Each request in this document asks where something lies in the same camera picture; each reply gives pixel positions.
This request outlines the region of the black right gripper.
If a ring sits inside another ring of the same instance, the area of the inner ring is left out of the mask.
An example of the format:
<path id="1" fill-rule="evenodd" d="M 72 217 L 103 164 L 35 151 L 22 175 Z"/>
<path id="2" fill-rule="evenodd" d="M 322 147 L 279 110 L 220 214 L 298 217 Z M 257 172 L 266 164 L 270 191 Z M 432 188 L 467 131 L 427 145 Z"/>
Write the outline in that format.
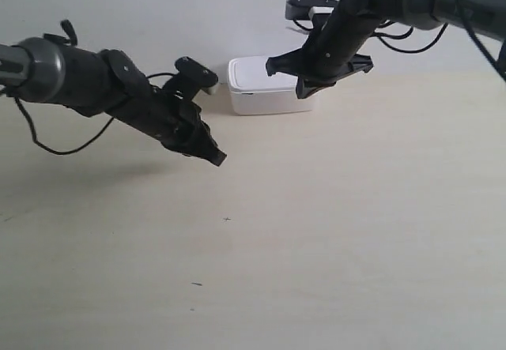
<path id="1" fill-rule="evenodd" d="M 374 66 L 369 55 L 356 54 L 380 26 L 375 14 L 355 15 L 337 6 L 325 24 L 310 34 L 303 47 L 266 60 L 266 73 L 298 77 L 296 97 L 305 100 L 355 73 Z"/>

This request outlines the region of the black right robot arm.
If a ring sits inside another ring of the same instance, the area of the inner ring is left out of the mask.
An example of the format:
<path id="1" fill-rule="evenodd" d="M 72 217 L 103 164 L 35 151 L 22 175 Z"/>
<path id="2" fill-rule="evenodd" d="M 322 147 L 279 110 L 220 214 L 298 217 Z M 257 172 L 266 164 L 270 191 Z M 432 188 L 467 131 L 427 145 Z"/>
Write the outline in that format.
<path id="1" fill-rule="evenodd" d="M 359 55 L 364 43 L 385 35 L 388 24 L 424 31 L 455 26 L 464 29 L 500 77 L 505 53 L 493 57 L 479 40 L 505 41 L 505 0 L 287 0 L 285 17 L 311 21 L 301 48 L 268 58 L 266 73 L 296 77 L 296 96 L 306 99 L 357 72 L 367 73 L 372 59 Z"/>

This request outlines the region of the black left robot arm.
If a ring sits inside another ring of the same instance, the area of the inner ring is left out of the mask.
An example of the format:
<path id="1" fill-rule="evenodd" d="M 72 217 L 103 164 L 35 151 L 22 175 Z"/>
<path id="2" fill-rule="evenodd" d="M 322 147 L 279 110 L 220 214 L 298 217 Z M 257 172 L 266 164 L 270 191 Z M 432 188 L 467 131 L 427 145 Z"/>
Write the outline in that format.
<path id="1" fill-rule="evenodd" d="M 194 97 L 212 94 L 218 76 L 190 57 L 162 87 L 120 50 L 98 53 L 32 37 L 1 47 L 1 83 L 8 96 L 67 107 L 85 117 L 106 114 L 158 140 L 167 150 L 219 166 L 226 158 Z"/>

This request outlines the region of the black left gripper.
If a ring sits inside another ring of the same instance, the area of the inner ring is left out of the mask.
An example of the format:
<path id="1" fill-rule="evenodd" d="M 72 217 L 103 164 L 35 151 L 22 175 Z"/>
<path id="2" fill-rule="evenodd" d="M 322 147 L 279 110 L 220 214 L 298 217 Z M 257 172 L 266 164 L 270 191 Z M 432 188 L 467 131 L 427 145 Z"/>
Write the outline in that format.
<path id="1" fill-rule="evenodd" d="M 159 141 L 169 151 L 220 167 L 227 155 L 219 149 L 210 127 L 202 121 L 201 111 L 192 101 L 156 90 L 144 99 L 127 97 L 106 113 Z"/>

